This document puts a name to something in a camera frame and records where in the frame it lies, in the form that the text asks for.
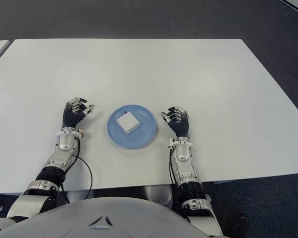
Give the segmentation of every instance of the black cable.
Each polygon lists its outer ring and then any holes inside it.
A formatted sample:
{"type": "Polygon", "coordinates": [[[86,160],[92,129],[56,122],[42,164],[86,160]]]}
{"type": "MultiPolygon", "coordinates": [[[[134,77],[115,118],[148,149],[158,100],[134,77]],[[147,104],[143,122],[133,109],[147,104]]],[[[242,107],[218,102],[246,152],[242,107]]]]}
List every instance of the black cable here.
{"type": "Polygon", "coordinates": [[[65,194],[65,191],[64,191],[63,184],[61,184],[61,190],[62,190],[62,194],[63,194],[63,196],[64,196],[64,198],[65,198],[66,202],[67,202],[67,203],[70,203],[70,201],[69,201],[68,197],[67,197],[67,196],[66,196],[66,194],[65,194]]]}
{"type": "Polygon", "coordinates": [[[90,173],[90,187],[89,187],[89,191],[88,191],[88,193],[87,193],[87,196],[85,197],[85,199],[87,199],[88,198],[88,196],[89,196],[89,194],[90,194],[90,192],[91,192],[91,187],[93,186],[93,174],[92,174],[92,172],[91,172],[91,169],[90,169],[90,167],[88,166],[88,164],[85,162],[85,160],[83,160],[81,157],[79,157],[79,156],[76,156],[76,155],[74,155],[76,158],[79,158],[80,160],[82,160],[83,162],[84,162],[84,164],[86,164],[86,166],[87,166],[87,168],[88,168],[88,170],[89,170],[89,173],[90,173]]]}
{"type": "Polygon", "coordinates": [[[176,183],[177,180],[175,179],[175,175],[174,175],[174,171],[173,171],[173,167],[172,167],[172,163],[171,163],[171,157],[172,157],[173,151],[174,151],[174,148],[170,149],[169,168],[171,168],[172,175],[173,175],[173,179],[174,179],[174,182],[176,183]]]}
{"type": "Polygon", "coordinates": [[[66,172],[65,172],[65,174],[67,174],[67,172],[70,170],[70,168],[76,163],[76,161],[77,161],[77,158],[78,158],[78,156],[79,156],[79,153],[80,153],[80,141],[79,140],[77,140],[77,146],[78,146],[78,149],[77,149],[77,154],[76,154],[76,159],[74,160],[74,162],[69,166],[69,168],[68,168],[68,170],[66,170],[66,172]]]}
{"type": "Polygon", "coordinates": [[[171,176],[171,166],[172,166],[171,165],[171,161],[169,161],[169,175],[170,175],[172,184],[174,184],[173,179],[172,179],[172,176],[171,176]]]}
{"type": "MultiPolygon", "coordinates": [[[[76,155],[76,156],[79,156],[79,153],[80,153],[80,141],[77,140],[77,155],[76,155]]],[[[76,157],[76,159],[74,160],[74,162],[69,166],[68,170],[66,170],[65,175],[66,175],[67,172],[70,170],[70,168],[76,163],[76,161],[77,161],[77,157],[76,157]]],[[[66,202],[67,202],[67,203],[70,203],[69,198],[68,198],[68,197],[66,196],[66,194],[65,194],[65,190],[64,190],[64,186],[63,186],[63,184],[61,184],[61,189],[62,189],[62,194],[63,194],[63,196],[64,196],[66,202]]]]}

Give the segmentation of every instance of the gray carpet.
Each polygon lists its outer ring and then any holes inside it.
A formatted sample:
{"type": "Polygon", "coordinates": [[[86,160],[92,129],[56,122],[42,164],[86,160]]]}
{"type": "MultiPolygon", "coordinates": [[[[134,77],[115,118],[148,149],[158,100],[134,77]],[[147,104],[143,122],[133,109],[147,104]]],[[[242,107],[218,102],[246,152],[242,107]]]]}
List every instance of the gray carpet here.
{"type": "MultiPolygon", "coordinates": [[[[0,0],[0,40],[22,38],[242,39],[298,108],[298,12],[279,0],[0,0]]],[[[250,238],[298,237],[298,175],[205,187],[224,229],[245,211],[250,238]]]]}

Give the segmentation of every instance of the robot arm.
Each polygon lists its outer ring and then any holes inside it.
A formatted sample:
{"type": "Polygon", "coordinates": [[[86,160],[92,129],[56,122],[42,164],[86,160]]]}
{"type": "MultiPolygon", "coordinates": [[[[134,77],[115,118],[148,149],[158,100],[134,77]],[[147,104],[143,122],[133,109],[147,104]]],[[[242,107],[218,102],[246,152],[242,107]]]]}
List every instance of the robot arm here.
{"type": "Polygon", "coordinates": [[[175,132],[177,138],[170,139],[170,168],[175,179],[182,216],[212,236],[222,236],[221,228],[211,206],[211,199],[205,195],[198,173],[192,164],[193,144],[189,139],[188,113],[181,107],[172,107],[162,118],[175,132]]]}
{"type": "Polygon", "coordinates": [[[8,218],[18,222],[56,207],[60,186],[67,171],[74,164],[73,155],[79,155],[79,140],[83,138],[83,133],[81,129],[76,131],[75,127],[94,108],[94,105],[86,107],[86,102],[82,98],[73,98],[66,103],[54,154],[36,180],[29,184],[11,206],[8,218]]]}

